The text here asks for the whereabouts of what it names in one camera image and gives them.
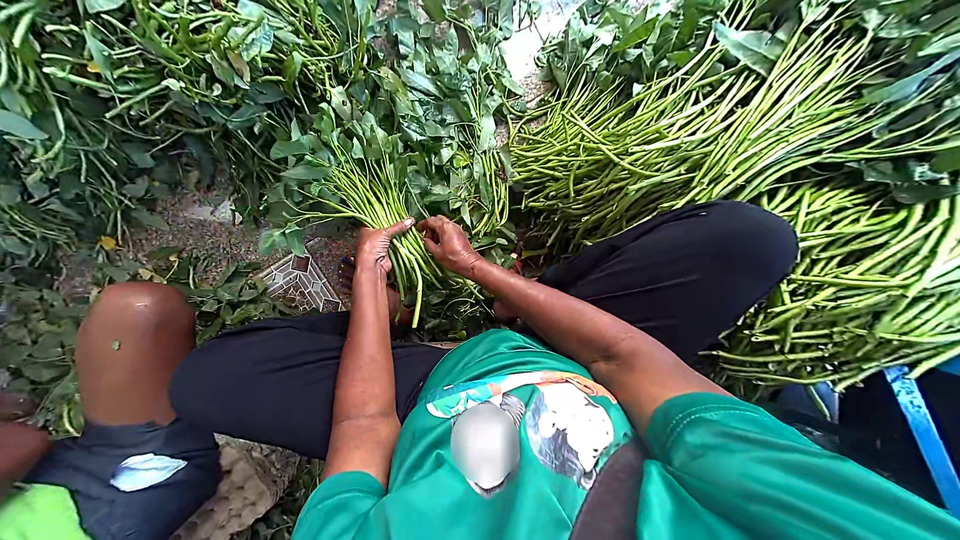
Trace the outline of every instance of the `dark shorts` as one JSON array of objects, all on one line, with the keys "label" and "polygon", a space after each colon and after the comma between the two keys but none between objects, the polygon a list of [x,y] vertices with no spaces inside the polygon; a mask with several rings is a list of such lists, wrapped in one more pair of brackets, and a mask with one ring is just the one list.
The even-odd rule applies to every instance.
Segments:
[{"label": "dark shorts", "polygon": [[[170,478],[136,491],[110,484],[118,465],[141,454],[187,464]],[[216,492],[220,451],[212,433],[179,419],[169,426],[87,422],[82,436],[58,441],[26,481],[69,489],[81,526],[94,540],[168,540]]]}]

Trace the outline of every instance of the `yellow leaf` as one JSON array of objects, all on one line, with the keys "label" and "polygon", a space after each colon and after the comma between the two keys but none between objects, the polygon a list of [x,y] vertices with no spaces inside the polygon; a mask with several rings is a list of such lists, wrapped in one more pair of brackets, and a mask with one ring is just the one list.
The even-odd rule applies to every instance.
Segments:
[{"label": "yellow leaf", "polygon": [[97,245],[107,251],[113,251],[117,248],[117,241],[113,236],[101,236],[100,239],[97,240]]},{"label": "yellow leaf", "polygon": [[140,279],[143,280],[143,281],[151,281],[151,282],[156,282],[156,283],[167,283],[167,281],[163,279],[163,276],[160,276],[157,272],[154,272],[153,270],[151,270],[151,269],[149,269],[149,268],[139,268],[139,269],[136,271],[136,273],[139,274]]}]

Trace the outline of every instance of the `lime green shirt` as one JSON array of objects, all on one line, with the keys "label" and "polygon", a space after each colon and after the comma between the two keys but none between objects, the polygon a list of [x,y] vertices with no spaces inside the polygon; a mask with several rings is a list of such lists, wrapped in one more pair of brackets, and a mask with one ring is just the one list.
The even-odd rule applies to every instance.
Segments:
[{"label": "lime green shirt", "polygon": [[0,503],[0,540],[89,540],[70,492],[28,484]]},{"label": "lime green shirt", "polygon": [[[456,416],[487,400],[512,413],[520,442],[515,471],[489,491],[465,479],[450,451]],[[366,473],[330,477],[294,540],[567,538],[596,474],[633,435],[579,364],[530,337],[488,331],[430,375],[400,431],[389,489]],[[673,398],[644,441],[640,538],[960,538],[944,510],[734,398]]]}]

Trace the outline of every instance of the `brown skin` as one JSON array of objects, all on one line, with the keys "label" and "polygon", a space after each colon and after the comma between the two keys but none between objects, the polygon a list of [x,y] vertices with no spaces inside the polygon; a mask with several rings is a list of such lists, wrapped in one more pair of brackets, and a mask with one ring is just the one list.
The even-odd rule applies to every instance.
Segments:
[{"label": "brown skin", "polygon": [[[497,298],[504,313],[521,317],[553,348],[587,367],[613,393],[638,430],[645,430],[654,410],[675,396],[729,395],[645,332],[603,309],[486,261],[470,247],[463,229],[445,217],[431,217],[417,228],[426,250],[444,268],[479,283]],[[389,230],[364,230],[358,239],[353,312],[337,376],[324,478],[364,471],[386,487],[390,476],[400,422],[389,339],[386,253],[390,238],[405,230],[403,224]]]},{"label": "brown skin", "polygon": [[324,479],[364,471],[386,486],[390,477],[400,421],[387,299],[387,273],[393,266],[387,250],[391,238],[413,224],[414,219],[407,218],[387,229],[361,229],[357,235],[353,306],[333,395]]},{"label": "brown skin", "polygon": [[[173,422],[167,386],[193,349],[193,317],[186,298],[167,285],[126,282],[105,288],[80,326],[74,354],[86,418],[110,426]],[[120,341],[116,351],[114,340]],[[7,398],[0,399],[3,404],[24,405]],[[7,412],[0,407],[0,417],[9,418]],[[0,423],[0,499],[49,449],[46,431]]]},{"label": "brown skin", "polygon": [[418,225],[428,252],[445,268],[487,289],[551,347],[584,367],[646,430],[663,402],[692,392],[729,395],[646,332],[599,307],[486,261],[459,225],[431,217]]}]

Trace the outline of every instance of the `bare knee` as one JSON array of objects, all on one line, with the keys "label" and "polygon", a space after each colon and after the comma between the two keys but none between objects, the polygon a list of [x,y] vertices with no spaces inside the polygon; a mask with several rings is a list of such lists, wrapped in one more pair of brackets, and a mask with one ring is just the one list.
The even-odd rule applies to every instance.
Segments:
[{"label": "bare knee", "polygon": [[194,313],[183,293],[170,285],[123,282],[101,291],[84,322],[95,323],[100,318],[192,329]]}]

